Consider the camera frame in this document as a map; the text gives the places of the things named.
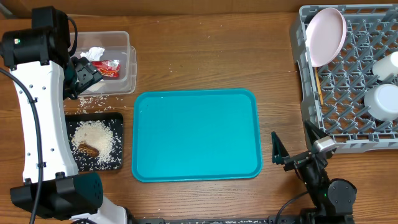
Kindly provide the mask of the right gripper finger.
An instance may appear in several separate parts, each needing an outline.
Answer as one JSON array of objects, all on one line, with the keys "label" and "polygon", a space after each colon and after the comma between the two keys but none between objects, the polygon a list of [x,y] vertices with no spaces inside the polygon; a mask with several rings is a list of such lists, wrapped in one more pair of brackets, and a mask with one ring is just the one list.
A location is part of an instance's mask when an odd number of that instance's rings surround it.
[{"label": "right gripper finger", "polygon": [[304,121],[304,128],[309,146],[330,146],[330,137],[310,120]]},{"label": "right gripper finger", "polygon": [[276,134],[271,132],[272,139],[272,162],[275,164],[285,164],[285,160],[290,157],[282,141]]}]

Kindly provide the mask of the red snack wrapper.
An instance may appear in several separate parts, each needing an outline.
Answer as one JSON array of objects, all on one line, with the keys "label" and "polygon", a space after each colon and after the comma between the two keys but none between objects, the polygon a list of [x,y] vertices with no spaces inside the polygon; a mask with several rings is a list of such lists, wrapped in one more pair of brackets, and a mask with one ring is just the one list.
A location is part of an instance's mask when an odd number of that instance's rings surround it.
[{"label": "red snack wrapper", "polygon": [[110,78],[119,78],[121,64],[119,60],[92,61],[91,64],[102,74]]}]

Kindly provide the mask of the wooden chopstick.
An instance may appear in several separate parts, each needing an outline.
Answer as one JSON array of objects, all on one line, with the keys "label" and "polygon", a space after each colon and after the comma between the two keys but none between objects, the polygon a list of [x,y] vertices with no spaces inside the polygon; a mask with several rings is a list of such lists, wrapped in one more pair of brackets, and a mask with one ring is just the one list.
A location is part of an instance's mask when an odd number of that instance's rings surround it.
[{"label": "wooden chopstick", "polygon": [[319,78],[317,67],[314,68],[314,74],[315,74],[315,79],[316,79],[316,84],[317,84],[317,91],[318,91],[318,95],[319,95],[320,105],[322,106],[324,104],[324,102],[323,102],[322,88],[321,88],[321,84],[320,84],[320,78]]}]

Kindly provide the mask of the grey shallow bowl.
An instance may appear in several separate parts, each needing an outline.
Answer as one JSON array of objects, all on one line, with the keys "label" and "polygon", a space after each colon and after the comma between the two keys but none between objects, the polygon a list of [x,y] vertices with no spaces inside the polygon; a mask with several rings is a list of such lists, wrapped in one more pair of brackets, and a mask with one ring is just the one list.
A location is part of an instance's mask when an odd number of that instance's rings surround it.
[{"label": "grey shallow bowl", "polygon": [[383,84],[371,88],[364,96],[364,105],[369,107],[368,113],[377,120],[397,119],[397,86]]}]

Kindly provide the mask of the white cup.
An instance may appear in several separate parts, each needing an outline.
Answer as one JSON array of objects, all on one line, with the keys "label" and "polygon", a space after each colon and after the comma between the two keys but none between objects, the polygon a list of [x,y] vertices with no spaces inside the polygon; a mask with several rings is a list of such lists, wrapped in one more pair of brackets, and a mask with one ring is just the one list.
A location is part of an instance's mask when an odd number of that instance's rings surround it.
[{"label": "white cup", "polygon": [[384,81],[393,75],[397,75],[398,52],[393,52],[377,61],[372,67],[372,72],[374,75],[378,76],[378,79],[381,81]]}]

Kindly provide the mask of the large white plate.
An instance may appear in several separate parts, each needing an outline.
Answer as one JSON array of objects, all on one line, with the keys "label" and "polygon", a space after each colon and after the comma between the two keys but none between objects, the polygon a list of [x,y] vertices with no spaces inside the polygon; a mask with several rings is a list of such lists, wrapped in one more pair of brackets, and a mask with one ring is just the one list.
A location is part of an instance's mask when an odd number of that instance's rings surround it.
[{"label": "large white plate", "polygon": [[306,47],[312,67],[321,67],[333,61],[346,39],[347,24],[342,13],[325,8],[317,13],[306,29]]}]

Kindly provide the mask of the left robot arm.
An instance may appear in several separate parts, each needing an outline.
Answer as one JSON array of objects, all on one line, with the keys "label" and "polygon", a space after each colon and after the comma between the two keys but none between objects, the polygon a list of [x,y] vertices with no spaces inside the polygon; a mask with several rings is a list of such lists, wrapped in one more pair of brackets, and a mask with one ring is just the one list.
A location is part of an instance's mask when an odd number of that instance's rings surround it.
[{"label": "left robot arm", "polygon": [[64,12],[32,10],[30,29],[6,32],[1,73],[15,84],[21,110],[25,160],[23,184],[10,190],[12,203],[37,217],[73,223],[134,223],[130,211],[104,196],[99,175],[81,174],[72,156],[63,110],[102,76],[76,58],[77,28]]}]

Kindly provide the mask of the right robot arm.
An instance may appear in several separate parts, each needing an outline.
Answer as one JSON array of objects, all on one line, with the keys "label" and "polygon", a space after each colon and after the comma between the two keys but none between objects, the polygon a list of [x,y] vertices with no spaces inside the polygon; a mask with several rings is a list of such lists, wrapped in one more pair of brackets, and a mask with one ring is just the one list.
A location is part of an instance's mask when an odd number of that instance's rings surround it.
[{"label": "right robot arm", "polygon": [[[357,188],[345,179],[330,179],[325,170],[337,149],[337,143],[311,121],[304,121],[310,149],[290,156],[275,132],[272,138],[272,162],[283,165],[284,170],[293,170],[305,184],[306,191],[286,202],[269,223],[354,223],[353,205]],[[283,216],[282,212],[291,203],[309,195],[313,208],[303,208],[297,216]]]}]

